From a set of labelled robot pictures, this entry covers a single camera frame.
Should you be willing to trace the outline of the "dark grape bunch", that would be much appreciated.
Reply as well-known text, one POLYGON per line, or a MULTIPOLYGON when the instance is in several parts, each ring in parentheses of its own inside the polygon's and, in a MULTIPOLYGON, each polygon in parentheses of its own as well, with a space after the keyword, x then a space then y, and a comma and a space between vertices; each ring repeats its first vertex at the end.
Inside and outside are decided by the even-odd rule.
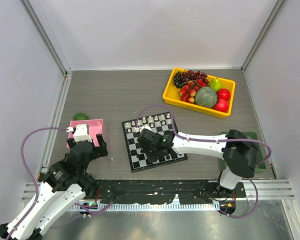
POLYGON ((209 85, 208 75, 201 71, 177 71, 172 77, 172 82, 177 88, 192 85, 195 87, 207 87, 209 85))

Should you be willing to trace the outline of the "red apple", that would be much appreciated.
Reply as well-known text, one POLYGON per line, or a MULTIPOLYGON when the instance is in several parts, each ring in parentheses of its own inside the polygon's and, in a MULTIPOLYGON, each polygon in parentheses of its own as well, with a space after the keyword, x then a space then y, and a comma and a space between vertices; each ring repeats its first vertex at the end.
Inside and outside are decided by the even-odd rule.
POLYGON ((219 100, 228 101, 231 98, 231 92, 226 88, 221 88, 217 92, 217 97, 218 97, 219 100))
POLYGON ((229 103, 224 99, 218 99, 213 109, 225 113, 229 109, 229 103))

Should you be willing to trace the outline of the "green netted melon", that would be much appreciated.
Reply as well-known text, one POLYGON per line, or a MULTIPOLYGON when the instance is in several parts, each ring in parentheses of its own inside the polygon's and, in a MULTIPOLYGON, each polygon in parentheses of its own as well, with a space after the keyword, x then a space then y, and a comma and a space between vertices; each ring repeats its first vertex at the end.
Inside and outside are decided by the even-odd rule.
POLYGON ((217 93, 208 86, 200 88, 194 96, 196 105, 210 109, 217 103, 217 100, 217 93))

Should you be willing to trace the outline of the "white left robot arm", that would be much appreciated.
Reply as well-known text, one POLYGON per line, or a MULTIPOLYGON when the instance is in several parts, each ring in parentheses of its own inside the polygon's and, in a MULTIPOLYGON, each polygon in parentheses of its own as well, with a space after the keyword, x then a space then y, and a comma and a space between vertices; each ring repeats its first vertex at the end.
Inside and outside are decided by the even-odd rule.
POLYGON ((40 240, 70 206, 97 195, 97 181, 87 168, 91 161, 106 157, 108 150, 102 134, 96 139, 98 146, 88 140, 67 140, 70 151, 41 176, 40 187, 28 205, 13 221, 0 225, 2 239, 40 240))

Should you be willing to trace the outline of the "yellow plastic fruit tray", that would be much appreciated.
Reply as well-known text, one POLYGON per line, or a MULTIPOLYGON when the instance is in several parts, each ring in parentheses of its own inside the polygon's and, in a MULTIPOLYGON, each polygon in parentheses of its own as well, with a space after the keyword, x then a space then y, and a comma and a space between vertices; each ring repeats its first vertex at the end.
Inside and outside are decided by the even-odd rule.
POLYGON ((166 103, 219 118, 230 116, 236 83, 203 71, 174 68, 163 92, 166 103))

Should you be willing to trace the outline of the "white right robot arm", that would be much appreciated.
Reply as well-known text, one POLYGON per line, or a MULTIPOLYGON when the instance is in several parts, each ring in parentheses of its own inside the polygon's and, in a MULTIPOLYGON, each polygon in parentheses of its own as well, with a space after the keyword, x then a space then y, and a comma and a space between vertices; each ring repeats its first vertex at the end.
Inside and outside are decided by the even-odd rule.
POLYGON ((243 178, 253 178, 257 165, 258 147, 240 131, 215 136, 190 135, 168 130, 163 134, 142 128, 137 142, 150 162, 167 155, 197 154, 224 160, 227 167, 221 171, 216 191, 230 197, 243 178))

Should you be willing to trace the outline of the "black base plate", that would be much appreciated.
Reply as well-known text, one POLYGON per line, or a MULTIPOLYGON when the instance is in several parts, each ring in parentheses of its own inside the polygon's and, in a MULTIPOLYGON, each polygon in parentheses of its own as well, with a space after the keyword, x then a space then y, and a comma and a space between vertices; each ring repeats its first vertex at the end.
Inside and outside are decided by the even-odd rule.
POLYGON ((97 180, 91 195, 85 198, 100 200, 103 204, 171 204, 175 197, 182 205, 205 204, 212 200, 245 198, 244 184, 239 182, 232 193, 222 193, 217 182, 206 179, 195 180, 97 180))

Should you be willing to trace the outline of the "pink plastic box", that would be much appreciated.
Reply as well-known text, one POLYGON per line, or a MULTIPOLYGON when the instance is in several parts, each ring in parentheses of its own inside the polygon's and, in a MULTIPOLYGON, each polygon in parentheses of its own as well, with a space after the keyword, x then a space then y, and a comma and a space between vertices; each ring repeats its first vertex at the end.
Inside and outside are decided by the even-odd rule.
POLYGON ((98 134, 102 134, 103 140, 106 140, 106 125, 103 119, 71 120, 69 126, 72 128, 76 128, 77 125, 82 124, 86 124, 88 126, 88 134, 93 140, 95 147, 99 146, 97 140, 98 134))

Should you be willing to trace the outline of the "black white chess board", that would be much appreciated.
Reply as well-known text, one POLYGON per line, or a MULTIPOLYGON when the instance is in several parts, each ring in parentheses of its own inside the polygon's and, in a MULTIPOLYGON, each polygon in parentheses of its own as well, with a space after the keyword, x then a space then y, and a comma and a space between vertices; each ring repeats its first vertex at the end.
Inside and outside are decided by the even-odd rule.
MULTIPOLYGON (((154 133, 161 135, 163 135, 166 131, 171 131, 173 129, 173 123, 175 122, 172 121, 171 114, 169 112, 145 116, 138 120, 139 127, 143 125, 149 126, 154 133)), ((140 143, 137 141, 140 131, 136 129, 136 121, 134 119, 126 120, 123 121, 121 125, 132 173, 168 164, 174 164, 188 159, 186 154, 172 153, 154 162, 150 162, 146 154, 143 152, 140 143)))

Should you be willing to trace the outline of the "green plastic tray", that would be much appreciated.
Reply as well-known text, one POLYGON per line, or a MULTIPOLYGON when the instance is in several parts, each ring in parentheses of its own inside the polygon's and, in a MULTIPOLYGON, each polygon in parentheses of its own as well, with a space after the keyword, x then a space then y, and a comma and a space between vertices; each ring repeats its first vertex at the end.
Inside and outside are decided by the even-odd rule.
MULTIPOLYGON (((246 132, 242 131, 241 133, 248 139, 258 140, 257 133, 254 131, 246 131, 246 132)), ((257 162, 260 162, 264 159, 264 154, 262 153, 261 146, 258 143, 256 145, 257 145, 257 149, 258 149, 257 162)), ((227 164, 224 160, 219 160, 218 166, 219 166, 220 170, 224 170, 227 167, 227 164)), ((256 166, 255 173, 261 174, 261 173, 265 172, 266 169, 267 169, 266 163, 263 162, 260 165, 256 166)))

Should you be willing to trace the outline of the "green lime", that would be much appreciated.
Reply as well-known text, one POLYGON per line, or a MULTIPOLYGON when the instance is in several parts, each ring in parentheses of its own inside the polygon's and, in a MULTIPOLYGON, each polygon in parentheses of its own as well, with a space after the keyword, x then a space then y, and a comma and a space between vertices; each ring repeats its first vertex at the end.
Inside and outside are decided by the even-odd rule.
POLYGON ((85 120, 89 120, 90 118, 85 113, 78 112, 73 116, 72 119, 74 121, 85 121, 85 120))

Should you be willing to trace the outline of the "green pear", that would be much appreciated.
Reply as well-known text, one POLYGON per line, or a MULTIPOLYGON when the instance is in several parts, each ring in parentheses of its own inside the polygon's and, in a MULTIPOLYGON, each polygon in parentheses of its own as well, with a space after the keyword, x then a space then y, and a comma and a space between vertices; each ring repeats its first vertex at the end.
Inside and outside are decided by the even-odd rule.
POLYGON ((220 79, 218 77, 214 78, 210 83, 209 87, 213 89, 215 92, 218 92, 222 89, 222 83, 220 82, 220 79))

